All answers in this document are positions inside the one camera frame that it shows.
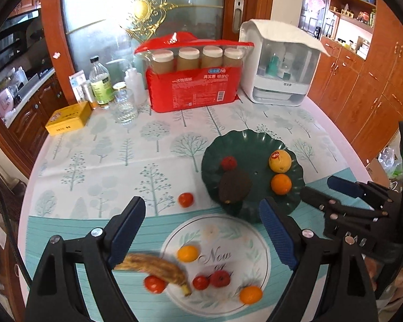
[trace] table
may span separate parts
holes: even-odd
[[[207,194],[200,165],[203,150],[231,130],[252,129],[282,140],[296,153],[306,185],[327,191],[344,203],[364,206],[361,200],[328,190],[326,180],[332,174],[362,182],[370,177],[340,131],[309,98],[294,108],[254,104],[243,92],[239,97],[230,104],[164,114],[145,104],[133,127],[118,125],[110,112],[96,110],[82,130],[48,137],[29,180],[18,234],[18,246],[30,274],[34,274],[50,236],[59,233],[70,239],[104,227],[134,195],[145,199],[146,219],[131,251],[159,251],[180,224],[196,216],[222,213]],[[176,148],[188,141],[200,144]],[[177,204],[182,192],[194,194],[190,208]],[[300,203],[291,215],[300,227],[322,234],[323,217],[318,210]],[[291,272],[280,263],[264,227],[259,224],[254,228],[270,248],[270,278],[264,298],[236,314],[218,318],[191,315],[166,294],[147,293],[142,284],[145,275],[115,271],[114,276],[140,321],[265,320]],[[78,266],[78,274],[91,318],[101,321],[83,267]],[[26,298],[27,287],[20,280]],[[322,281],[317,285],[319,293],[321,287]],[[309,315],[316,304],[315,297]]]

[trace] red bag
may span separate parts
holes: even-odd
[[[236,48],[243,58],[254,47],[252,42],[197,39],[189,32],[176,32],[154,38],[141,44],[135,54],[149,61],[146,71],[151,106],[156,112],[171,112],[198,108],[201,106],[231,103],[234,101],[242,74],[242,66],[219,66],[173,71],[157,74],[152,67],[153,51],[167,49],[173,51],[176,69],[178,51],[182,47],[197,48],[202,54],[204,46]]]

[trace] banana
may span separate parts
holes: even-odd
[[[124,261],[115,266],[114,270],[145,272],[180,286],[185,296],[191,295],[185,273],[177,265],[154,255],[128,253]]]

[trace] green plate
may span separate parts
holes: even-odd
[[[270,181],[276,173],[269,167],[269,157],[277,149],[287,151],[292,159],[291,168],[286,175],[290,177],[293,186],[284,196],[276,195],[270,188]],[[238,166],[248,172],[252,179],[251,191],[239,203],[222,203],[218,195],[218,185],[224,173],[220,163],[226,156],[234,156]],[[212,200],[219,203],[227,214],[250,223],[261,222],[258,206],[260,201],[268,196],[275,199],[284,213],[290,214],[299,205],[300,190],[305,185],[303,168],[297,162],[296,155],[280,140],[273,139],[267,133],[255,133],[253,130],[230,131],[216,138],[204,152],[201,178]]]

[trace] screw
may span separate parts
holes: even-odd
[[[49,242],[50,243],[57,243],[59,240],[60,240],[60,236],[54,235],[54,236],[51,236],[51,238],[49,239]]]
[[[302,231],[302,235],[306,238],[312,238],[313,237],[313,231],[309,229],[304,229]]]
[[[345,237],[345,242],[349,245],[353,245],[355,243],[355,240],[352,236],[346,236]]]
[[[91,230],[91,235],[94,237],[99,237],[103,233],[102,228],[95,228]]]

